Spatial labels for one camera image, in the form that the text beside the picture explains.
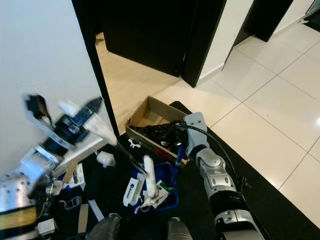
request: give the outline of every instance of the metal part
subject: metal part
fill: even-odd
[[[247,210],[242,210],[242,209],[236,209],[236,210],[227,210],[224,212],[221,212],[220,214],[218,214],[213,221],[214,226],[216,226],[217,224],[220,223],[220,221],[223,221],[224,224],[236,224],[236,223],[241,223],[241,222],[248,222],[250,224],[252,224],[252,226],[254,227],[255,231],[258,234],[254,234],[252,235],[252,233],[250,233],[252,236],[255,236],[255,238],[246,238],[246,239],[253,239],[253,240],[264,240],[264,236],[262,235],[262,233],[260,232],[258,226],[256,225],[251,213]]]
[[[35,205],[28,198],[29,178],[23,173],[5,175],[0,180],[0,213]]]
[[[207,131],[207,125],[201,112],[195,112],[185,116],[184,121],[187,125]],[[205,145],[209,148],[207,136],[196,130],[188,129],[188,147],[186,149],[186,155],[188,156],[192,149],[198,145]]]
[[[35,150],[40,152],[43,156],[45,156],[47,159],[50,159],[51,161],[55,162],[56,164],[59,164],[63,161],[63,158],[61,156],[55,155],[51,152],[48,152],[45,150],[42,146],[38,145],[35,147]]]
[[[36,149],[30,150],[21,160],[20,166],[15,170],[28,177],[29,193],[32,192],[38,180],[49,174],[57,165],[55,160],[47,158]]]
[[[263,240],[253,229],[223,232],[225,240]]]
[[[195,162],[204,178],[204,188],[208,198],[218,191],[237,191],[232,178],[226,171],[226,162],[210,148],[200,150]]]
[[[39,236],[38,231],[33,230],[18,236],[7,238],[6,240],[30,240],[30,239],[36,239],[38,236]]]

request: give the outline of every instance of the white tile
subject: white tile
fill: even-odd
[[[211,129],[276,188],[306,154],[243,103]]]
[[[304,24],[297,23],[275,39],[304,53],[320,41],[320,32]]]
[[[273,72],[235,49],[223,71],[212,80],[240,101],[244,101],[274,76]]]
[[[280,76],[320,101],[320,62],[302,55]]]
[[[276,74],[280,73],[303,54],[303,52],[277,39],[264,42],[255,37],[246,41],[244,44],[240,44],[237,50]]]
[[[313,145],[309,153],[315,157],[318,161],[320,161],[320,139],[316,141],[316,143]]]
[[[320,42],[307,51],[305,55],[320,63]]]
[[[244,103],[306,151],[320,136],[320,102],[279,76]]]
[[[154,97],[166,104],[180,101],[191,112],[202,112],[208,126],[212,126],[240,104],[239,100],[210,79],[196,88],[181,80]]]
[[[279,190],[320,228],[320,162],[307,154]]]

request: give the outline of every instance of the white wall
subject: white wall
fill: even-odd
[[[274,34],[303,18],[313,2],[314,0],[293,0],[279,25],[274,30]]]
[[[227,0],[204,62],[200,80],[223,67],[253,0]]]
[[[71,0],[1,1],[0,37],[1,175],[46,138],[25,118],[22,95],[45,97],[55,119],[61,114],[58,101],[83,105],[101,92]],[[90,136],[79,150],[97,139]]]

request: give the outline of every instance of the white plastic part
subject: white plastic part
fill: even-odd
[[[59,101],[58,107],[62,110],[62,112],[70,117],[74,117],[80,111],[80,107],[70,100]]]
[[[129,184],[126,187],[122,203],[124,206],[128,207],[128,204],[133,201],[136,189],[138,187],[139,180],[130,178]]]
[[[134,144],[133,140],[131,138],[128,139],[128,142],[130,143],[130,148],[141,148],[141,145],[140,144]]]
[[[96,156],[96,160],[103,165],[103,168],[108,166],[114,167],[116,165],[114,155],[105,151],[101,151],[98,156]]]
[[[135,210],[134,213],[137,214],[138,210],[141,208],[145,208],[148,206],[152,206],[154,207],[154,209],[156,209],[160,204],[162,204],[162,202],[164,200],[166,200],[166,198],[169,196],[169,192],[167,192],[163,187],[160,187],[160,184],[163,183],[161,180],[159,180],[156,185],[158,187],[159,192],[158,192],[158,196],[156,198],[151,199],[148,196],[148,191],[143,191],[142,194],[144,196],[144,202],[143,204],[141,204],[140,206],[138,206]]]
[[[128,204],[130,204],[131,206],[137,204],[141,190],[144,186],[145,176],[141,173],[138,173],[136,178],[137,179],[131,178],[128,186],[126,187],[126,191],[122,201],[123,205],[126,207],[128,206]]]
[[[83,127],[100,138],[106,140],[106,142],[112,146],[117,145],[118,140],[114,132],[107,126],[99,115],[94,113],[88,121],[85,122]]]
[[[147,176],[145,177],[146,190],[149,198],[154,199],[159,194],[156,183],[154,161],[148,155],[145,155],[143,157],[143,163],[144,170],[147,173]]]

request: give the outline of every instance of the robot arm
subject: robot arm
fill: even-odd
[[[184,121],[188,126],[207,130],[200,112],[187,115]],[[209,148],[204,134],[190,128],[187,132],[189,143],[186,153],[189,159],[195,161],[204,179],[219,239],[264,240],[241,192],[237,191],[232,177],[226,171],[225,160]]]
[[[49,136],[43,143],[31,149],[11,173],[0,178],[0,238],[34,239],[37,211],[36,202],[31,199],[35,187],[47,183],[50,174],[61,163],[68,150],[75,149],[89,133],[86,124],[97,118],[102,98],[89,101],[72,116],[64,114],[53,126],[45,100],[39,95],[29,95],[25,99],[27,117]],[[42,121],[47,116],[51,125]],[[108,141],[117,144],[114,134]]]

